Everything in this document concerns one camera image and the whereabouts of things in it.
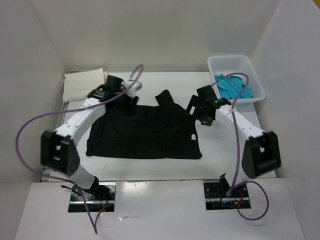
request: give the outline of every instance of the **laundry basket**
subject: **laundry basket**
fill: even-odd
[[[248,87],[252,90],[253,98],[244,98],[238,99],[236,104],[249,104],[254,103],[256,101],[261,101],[265,99],[266,93],[262,87],[262,84],[258,78],[256,70],[252,65],[252,62],[249,57],[245,55],[221,55],[221,56],[211,56],[207,60],[208,67],[210,71],[210,76],[212,79],[212,83],[214,83],[215,75],[223,74],[231,74],[231,73],[244,73],[247,74],[249,77],[249,84]],[[242,76],[238,75],[242,78],[242,80],[246,83],[247,79]],[[215,84],[213,86],[215,94],[218,98],[220,98],[220,94],[218,91],[218,86]]]

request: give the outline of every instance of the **gray wall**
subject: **gray wall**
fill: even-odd
[[[266,99],[261,126],[277,133],[282,167],[307,240],[320,226],[320,10],[312,0],[281,0],[252,56]]]
[[[280,0],[30,0],[67,70],[208,70],[251,56]]]
[[[15,135],[31,117],[60,108],[65,67],[28,0],[0,1],[0,32],[0,239],[12,240],[39,180],[19,162]],[[21,136],[23,156],[37,170],[41,133],[56,120],[41,119]]]

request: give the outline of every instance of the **blue towel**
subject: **blue towel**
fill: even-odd
[[[214,75],[215,81],[218,81],[224,75]],[[245,83],[242,81],[241,77],[238,76],[228,76],[225,79],[217,83],[217,87],[221,98],[235,99],[241,90],[245,87]],[[247,87],[241,94],[240,99],[252,99],[252,90]]]

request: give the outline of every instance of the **folded white towel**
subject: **folded white towel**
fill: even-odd
[[[102,68],[65,74],[63,102],[74,102],[86,99],[87,95],[96,87],[105,83],[108,73]]]

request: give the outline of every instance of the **teal fabric in basket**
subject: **teal fabric in basket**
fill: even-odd
[[[224,75],[214,75],[215,81],[218,81]],[[235,99],[241,90],[245,87],[244,81],[238,76],[228,76],[217,83],[218,91],[221,98]],[[241,94],[240,99],[252,99],[252,90],[247,87]]]

